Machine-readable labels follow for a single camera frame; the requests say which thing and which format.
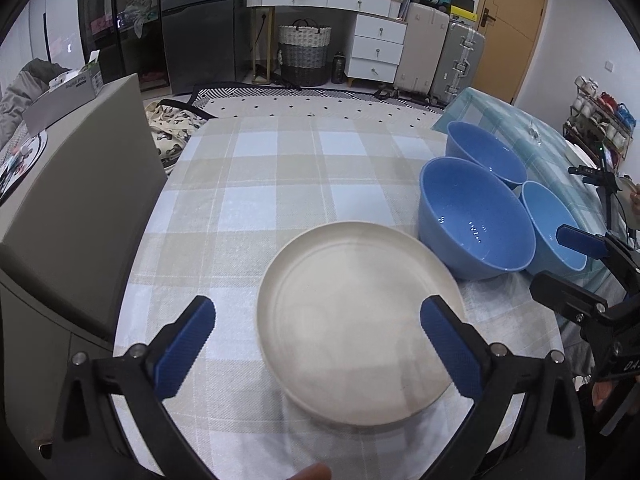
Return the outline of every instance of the silver suitcase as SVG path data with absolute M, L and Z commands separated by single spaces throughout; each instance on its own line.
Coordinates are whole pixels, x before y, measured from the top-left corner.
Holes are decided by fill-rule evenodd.
M 409 4 L 407 28 L 394 86 L 427 95 L 436 72 L 449 17 L 439 10 Z
M 430 95 L 449 104 L 471 85 L 484 50 L 484 36 L 464 23 L 451 20 Z

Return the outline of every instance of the tablecloth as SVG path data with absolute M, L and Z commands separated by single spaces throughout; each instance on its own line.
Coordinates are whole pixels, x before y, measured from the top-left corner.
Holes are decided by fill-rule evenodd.
M 581 176 L 568 173 L 571 164 L 564 156 L 566 141 L 551 126 L 474 88 L 460 92 L 433 129 L 446 133 L 451 121 L 477 124 L 494 133 L 524 162 L 528 178 L 547 186 L 567 206 L 580 229 L 592 234 L 607 231 L 596 188 L 583 184 Z M 538 131 L 539 139 L 529 134 L 531 127 Z M 608 276 L 610 272 L 600 261 L 588 258 L 583 272 L 571 280 L 595 292 Z
M 471 406 L 450 386 L 409 420 L 384 428 L 330 426 L 292 404 L 260 357 L 254 329 L 260 278 L 294 236 L 326 222 L 364 220 L 417 235 L 418 174 L 446 136 L 412 124 L 320 117 L 209 121 L 161 193 L 130 274 L 115 354 L 150 341 L 196 294 L 216 328 L 178 395 L 164 402 L 221 480 L 283 479 L 322 461 L 337 480 L 417 479 Z M 554 314 L 523 273 L 460 283 L 469 322 L 516 354 L 561 348 Z M 140 462 L 156 466 L 126 403 L 114 402 Z M 521 399 L 508 411 L 504 442 Z

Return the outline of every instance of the blue bowl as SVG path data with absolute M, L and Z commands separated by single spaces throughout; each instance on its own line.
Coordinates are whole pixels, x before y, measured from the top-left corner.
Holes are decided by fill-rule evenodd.
M 470 160 L 487 168 L 511 189 L 524 184 L 527 168 L 507 146 L 487 130 L 463 121 L 451 121 L 445 155 Z
M 490 171 L 443 156 L 420 172 L 418 234 L 456 278 L 525 269 L 536 251 L 529 215 Z
M 562 224 L 578 227 L 560 199 L 542 184 L 529 180 L 522 185 L 520 201 L 536 231 L 536 255 L 527 272 L 537 274 L 548 270 L 567 277 L 584 270 L 587 257 L 560 245 L 556 240 L 556 231 Z

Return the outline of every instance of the water bottle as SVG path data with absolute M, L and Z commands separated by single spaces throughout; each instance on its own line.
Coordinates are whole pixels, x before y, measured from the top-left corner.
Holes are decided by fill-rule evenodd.
M 334 56 L 334 64 L 331 70 L 331 82 L 335 85 L 341 85 L 344 83 L 344 67 L 347 63 L 347 58 L 341 52 L 336 52 Z

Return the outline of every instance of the laundry basket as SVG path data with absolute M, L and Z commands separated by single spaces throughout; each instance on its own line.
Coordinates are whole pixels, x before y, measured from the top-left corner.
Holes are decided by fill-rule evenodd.
M 326 55 L 331 27 L 319 27 L 314 20 L 296 20 L 278 28 L 278 60 L 282 77 L 299 86 L 320 86 L 329 79 L 331 67 Z

